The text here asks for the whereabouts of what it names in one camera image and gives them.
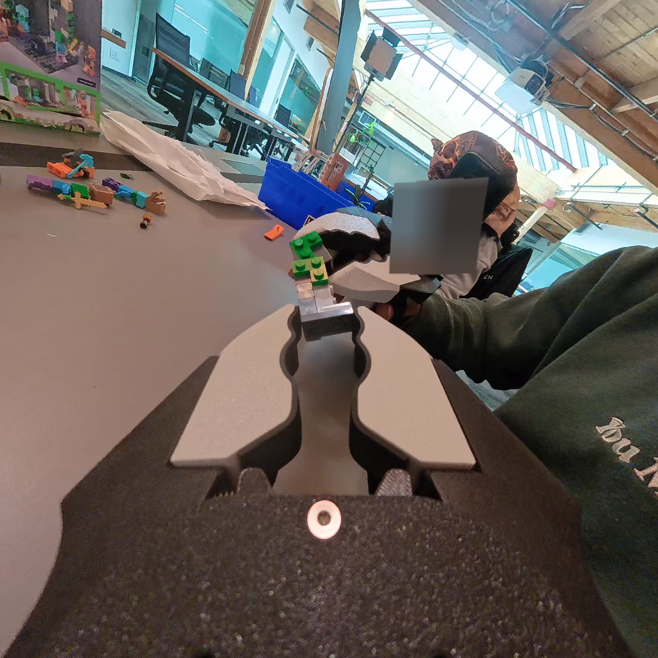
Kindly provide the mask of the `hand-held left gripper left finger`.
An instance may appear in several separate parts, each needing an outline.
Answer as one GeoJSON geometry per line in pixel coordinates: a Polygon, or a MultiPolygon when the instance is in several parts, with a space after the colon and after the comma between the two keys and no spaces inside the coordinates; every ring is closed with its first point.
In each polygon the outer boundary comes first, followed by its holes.
{"type": "Polygon", "coordinates": [[[300,336],[299,308],[282,307],[222,350],[172,452],[173,466],[279,471],[296,456],[300,336]]]}

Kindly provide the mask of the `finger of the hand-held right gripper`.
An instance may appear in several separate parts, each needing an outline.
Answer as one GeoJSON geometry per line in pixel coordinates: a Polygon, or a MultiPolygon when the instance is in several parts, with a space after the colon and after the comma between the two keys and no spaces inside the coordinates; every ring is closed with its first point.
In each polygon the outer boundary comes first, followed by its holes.
{"type": "Polygon", "coordinates": [[[383,245],[380,220],[367,210],[335,210],[302,226],[293,240],[316,232],[324,245],[383,245]]]}
{"type": "Polygon", "coordinates": [[[352,261],[330,276],[333,291],[356,305],[413,300],[422,303],[440,289],[441,278],[392,274],[390,261],[352,261]]]}

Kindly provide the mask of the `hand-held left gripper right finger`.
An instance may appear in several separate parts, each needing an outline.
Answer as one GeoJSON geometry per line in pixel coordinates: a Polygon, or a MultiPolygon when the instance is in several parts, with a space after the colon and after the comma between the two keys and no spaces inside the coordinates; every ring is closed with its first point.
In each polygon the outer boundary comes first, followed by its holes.
{"type": "Polygon", "coordinates": [[[359,307],[357,316],[355,460],[369,474],[473,470],[476,458],[428,352],[372,310],[359,307]]]}

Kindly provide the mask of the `bright green corner plate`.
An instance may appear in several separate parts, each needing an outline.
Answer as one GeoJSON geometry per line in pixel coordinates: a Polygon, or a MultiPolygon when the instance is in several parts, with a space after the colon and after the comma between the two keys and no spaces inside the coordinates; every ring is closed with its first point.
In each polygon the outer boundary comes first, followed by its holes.
{"type": "Polygon", "coordinates": [[[325,258],[322,256],[294,260],[291,271],[295,284],[311,284],[313,287],[330,284],[325,258]]]}
{"type": "Polygon", "coordinates": [[[324,243],[317,231],[312,231],[301,237],[294,238],[290,244],[294,260],[307,260],[321,257],[324,253],[324,243]]]}

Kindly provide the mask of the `grey white brick column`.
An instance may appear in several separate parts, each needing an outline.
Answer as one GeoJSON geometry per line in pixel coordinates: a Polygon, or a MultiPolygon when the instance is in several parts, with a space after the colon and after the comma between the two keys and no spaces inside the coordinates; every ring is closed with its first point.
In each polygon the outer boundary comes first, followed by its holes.
{"type": "Polygon", "coordinates": [[[300,282],[295,287],[307,342],[354,331],[354,307],[350,301],[339,301],[331,284],[313,286],[311,282],[300,282]]]}

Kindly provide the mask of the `blue plastic bin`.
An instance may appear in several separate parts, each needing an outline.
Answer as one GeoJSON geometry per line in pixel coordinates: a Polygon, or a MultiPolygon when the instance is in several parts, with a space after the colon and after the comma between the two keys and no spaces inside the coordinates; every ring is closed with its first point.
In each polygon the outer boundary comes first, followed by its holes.
{"type": "Polygon", "coordinates": [[[300,229],[308,217],[319,218],[342,209],[378,220],[373,212],[375,200],[363,194],[360,201],[365,206],[356,206],[350,196],[354,191],[355,185],[345,181],[339,183],[338,191],[332,191],[308,174],[296,172],[290,163],[269,158],[258,199],[275,218],[295,229],[300,229]]]}

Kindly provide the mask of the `orange carton box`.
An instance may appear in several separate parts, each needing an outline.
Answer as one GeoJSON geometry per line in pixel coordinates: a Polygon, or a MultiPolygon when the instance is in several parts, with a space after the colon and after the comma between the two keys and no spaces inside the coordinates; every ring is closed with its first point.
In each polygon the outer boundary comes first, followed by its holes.
{"type": "Polygon", "coordinates": [[[333,192],[337,192],[338,186],[350,168],[350,161],[341,152],[332,153],[326,160],[320,173],[319,182],[333,192]]]}

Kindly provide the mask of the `white crumpled bag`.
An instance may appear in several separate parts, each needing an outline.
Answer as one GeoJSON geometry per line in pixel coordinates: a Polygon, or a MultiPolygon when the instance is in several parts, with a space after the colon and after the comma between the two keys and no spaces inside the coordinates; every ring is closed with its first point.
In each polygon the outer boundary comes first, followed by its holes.
{"type": "Polygon", "coordinates": [[[108,111],[103,113],[100,126],[108,142],[134,156],[197,202],[267,208],[256,194],[228,179],[213,163],[135,118],[108,111]]]}

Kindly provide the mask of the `wooden office table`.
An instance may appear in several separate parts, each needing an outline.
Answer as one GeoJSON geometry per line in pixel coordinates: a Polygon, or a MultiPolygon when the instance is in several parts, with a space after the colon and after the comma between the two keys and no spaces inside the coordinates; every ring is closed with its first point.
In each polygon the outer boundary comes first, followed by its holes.
{"type": "Polygon", "coordinates": [[[289,127],[281,124],[275,118],[264,113],[259,108],[253,106],[250,103],[247,103],[245,100],[240,99],[235,94],[231,94],[229,91],[223,89],[216,84],[213,84],[206,78],[201,77],[192,69],[183,64],[180,64],[175,59],[169,57],[169,55],[161,52],[155,47],[151,48],[153,54],[170,68],[177,70],[180,74],[184,75],[185,78],[189,80],[186,84],[185,93],[183,96],[183,107],[184,107],[184,117],[179,121],[178,126],[175,131],[175,138],[181,142],[185,142],[187,139],[187,130],[192,121],[193,115],[193,102],[195,97],[195,92],[203,90],[208,94],[221,99],[227,104],[232,110],[228,111],[227,115],[229,119],[235,120],[240,126],[240,131],[238,132],[239,136],[246,136],[246,129],[248,127],[264,127],[268,126],[271,128],[270,138],[277,136],[286,135],[290,138],[292,144],[296,147],[305,147],[308,146],[309,140],[296,131],[292,130],[289,127]]]}

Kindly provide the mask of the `white ceiling projector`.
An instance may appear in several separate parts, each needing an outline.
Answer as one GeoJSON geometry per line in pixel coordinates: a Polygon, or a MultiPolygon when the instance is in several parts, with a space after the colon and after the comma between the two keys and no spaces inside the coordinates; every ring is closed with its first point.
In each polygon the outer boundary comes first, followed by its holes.
{"type": "Polygon", "coordinates": [[[541,59],[525,58],[496,90],[496,97],[516,115],[525,115],[542,106],[549,97],[555,74],[541,59]]]}

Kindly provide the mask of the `black office chair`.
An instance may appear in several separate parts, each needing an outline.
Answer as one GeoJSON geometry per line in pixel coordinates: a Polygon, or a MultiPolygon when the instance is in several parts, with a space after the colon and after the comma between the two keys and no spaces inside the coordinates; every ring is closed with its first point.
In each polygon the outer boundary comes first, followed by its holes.
{"type": "MultiPolygon", "coordinates": [[[[176,29],[159,13],[155,15],[155,47],[178,64],[190,65],[190,37],[176,29]]],[[[179,119],[182,101],[190,82],[190,78],[183,72],[156,56],[147,93],[179,119]]]]}

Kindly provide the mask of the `pile of colourful brick figures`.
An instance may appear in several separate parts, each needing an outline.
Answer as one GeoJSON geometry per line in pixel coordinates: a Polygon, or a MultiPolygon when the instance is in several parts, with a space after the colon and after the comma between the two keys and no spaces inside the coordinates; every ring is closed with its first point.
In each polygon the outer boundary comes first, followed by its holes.
{"type": "Polygon", "coordinates": [[[154,216],[164,216],[167,202],[162,190],[144,193],[111,177],[96,181],[94,158],[85,151],[70,151],[56,162],[47,162],[47,171],[54,178],[29,174],[26,188],[56,197],[77,210],[106,210],[114,201],[129,203],[142,210],[141,229],[151,226],[154,216]]]}

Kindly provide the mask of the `green toy box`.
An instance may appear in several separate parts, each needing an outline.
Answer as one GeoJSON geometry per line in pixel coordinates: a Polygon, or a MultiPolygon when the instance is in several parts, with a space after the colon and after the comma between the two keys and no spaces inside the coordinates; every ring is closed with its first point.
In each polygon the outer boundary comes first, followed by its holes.
{"type": "Polygon", "coordinates": [[[1,2],[1,121],[98,135],[102,1],[1,2]]]}

